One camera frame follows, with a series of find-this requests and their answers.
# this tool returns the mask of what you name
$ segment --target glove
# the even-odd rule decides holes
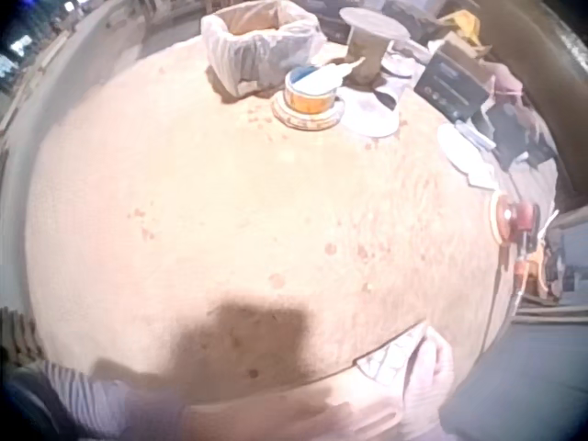
[[[429,326],[404,392],[404,416],[399,427],[403,439],[416,438],[439,424],[439,408],[451,391],[453,379],[451,345]]]

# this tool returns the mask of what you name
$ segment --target round wooden table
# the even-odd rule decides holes
[[[406,91],[400,130],[374,141],[289,129],[220,89],[196,38],[88,94],[41,146],[27,259],[50,357],[217,400],[346,368],[426,318],[462,379],[498,247],[489,194],[438,148],[443,117]]]

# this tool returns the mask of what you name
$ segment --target black box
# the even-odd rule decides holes
[[[451,122],[467,121],[490,97],[492,74],[457,46],[445,42],[414,91]]]

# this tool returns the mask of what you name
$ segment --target plastic bag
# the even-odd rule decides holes
[[[261,0],[202,18],[209,63],[236,97],[282,85],[326,41],[318,18],[290,1]]]

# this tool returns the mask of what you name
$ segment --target orbital sander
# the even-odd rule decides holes
[[[516,244],[514,296],[507,316],[514,316],[525,293],[529,273],[529,255],[537,250],[540,210],[528,201],[513,202],[507,195],[494,192],[490,203],[490,224],[494,240],[500,246]]]
[[[494,192],[490,202],[492,236],[500,246],[512,243],[524,246],[527,253],[537,249],[539,205],[527,201],[513,202],[500,191]]]

